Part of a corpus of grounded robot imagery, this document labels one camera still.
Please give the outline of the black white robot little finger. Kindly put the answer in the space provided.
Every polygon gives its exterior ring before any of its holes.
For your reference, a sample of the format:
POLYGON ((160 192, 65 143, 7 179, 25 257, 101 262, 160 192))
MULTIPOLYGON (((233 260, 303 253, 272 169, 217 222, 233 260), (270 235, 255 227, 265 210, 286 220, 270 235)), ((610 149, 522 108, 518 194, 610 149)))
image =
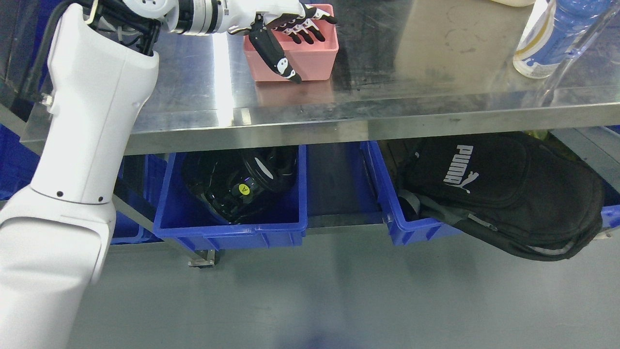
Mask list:
POLYGON ((301 44, 302 43, 302 38, 299 35, 299 33, 296 32, 286 32, 285 33, 290 39, 292 39, 293 42, 295 42, 295 44, 301 44))

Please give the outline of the black white robot ring finger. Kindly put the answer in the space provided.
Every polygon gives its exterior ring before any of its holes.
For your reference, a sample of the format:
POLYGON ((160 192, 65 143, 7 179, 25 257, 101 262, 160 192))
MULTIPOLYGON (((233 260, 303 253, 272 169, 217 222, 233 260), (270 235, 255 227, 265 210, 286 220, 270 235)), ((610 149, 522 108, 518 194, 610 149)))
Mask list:
POLYGON ((305 42, 307 44, 314 44, 314 40, 312 39, 312 37, 310 36, 310 34, 307 31, 294 31, 294 30, 286 30, 286 32, 296 32, 299 33, 299 35, 302 38, 302 43, 305 42))

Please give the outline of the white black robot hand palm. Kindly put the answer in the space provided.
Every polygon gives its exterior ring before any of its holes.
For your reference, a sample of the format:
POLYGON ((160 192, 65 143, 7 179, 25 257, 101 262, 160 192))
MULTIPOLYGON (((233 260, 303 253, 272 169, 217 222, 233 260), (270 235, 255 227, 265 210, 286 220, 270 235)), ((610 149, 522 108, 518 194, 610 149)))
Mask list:
POLYGON ((306 10, 298 0, 225 0, 224 32, 231 35, 250 31, 258 15, 266 23, 283 16, 304 16, 306 10))

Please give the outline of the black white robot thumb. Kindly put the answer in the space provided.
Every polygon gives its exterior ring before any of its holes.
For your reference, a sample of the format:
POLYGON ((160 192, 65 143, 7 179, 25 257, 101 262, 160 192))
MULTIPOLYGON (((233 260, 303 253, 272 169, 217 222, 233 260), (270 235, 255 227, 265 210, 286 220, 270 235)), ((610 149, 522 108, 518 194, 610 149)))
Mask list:
POLYGON ((296 84, 301 84, 301 76, 290 64, 281 44, 272 31, 267 28, 254 28, 250 31, 249 41, 266 66, 279 77, 296 84))

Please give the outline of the black white robot index finger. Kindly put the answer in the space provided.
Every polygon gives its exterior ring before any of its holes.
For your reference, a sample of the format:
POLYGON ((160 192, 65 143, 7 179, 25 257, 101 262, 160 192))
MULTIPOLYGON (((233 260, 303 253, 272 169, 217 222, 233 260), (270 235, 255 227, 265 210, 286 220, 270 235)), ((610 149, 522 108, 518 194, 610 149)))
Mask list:
POLYGON ((315 20, 323 20, 330 24, 337 24, 338 20, 322 9, 299 9, 298 16, 291 20, 291 26, 310 26, 315 20))

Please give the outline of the black white robot middle finger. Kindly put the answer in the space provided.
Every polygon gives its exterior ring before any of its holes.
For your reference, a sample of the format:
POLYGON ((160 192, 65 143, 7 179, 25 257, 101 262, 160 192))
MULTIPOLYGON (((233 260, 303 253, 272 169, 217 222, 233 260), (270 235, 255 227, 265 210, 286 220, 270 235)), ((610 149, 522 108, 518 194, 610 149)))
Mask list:
POLYGON ((294 31, 307 31, 310 36, 312 37, 312 39, 318 40, 319 42, 325 42, 326 38, 324 37, 323 33, 321 33, 321 31, 319 30, 319 27, 316 26, 316 24, 312 23, 310 24, 310 26, 291 26, 291 23, 285 23, 283 25, 283 33, 286 33, 286 30, 294 30, 294 31))

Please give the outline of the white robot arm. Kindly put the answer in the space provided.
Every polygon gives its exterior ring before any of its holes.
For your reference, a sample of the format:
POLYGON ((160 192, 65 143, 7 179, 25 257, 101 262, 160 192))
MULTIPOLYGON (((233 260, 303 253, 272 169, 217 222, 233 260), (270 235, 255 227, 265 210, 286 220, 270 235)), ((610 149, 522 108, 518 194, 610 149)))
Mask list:
POLYGON ((111 198, 132 127, 152 94, 160 29, 249 35, 288 81, 301 76, 272 30, 323 40, 335 17, 298 0, 65 0, 44 36, 51 126, 29 185, 1 210, 1 347, 64 349, 115 229, 111 198))

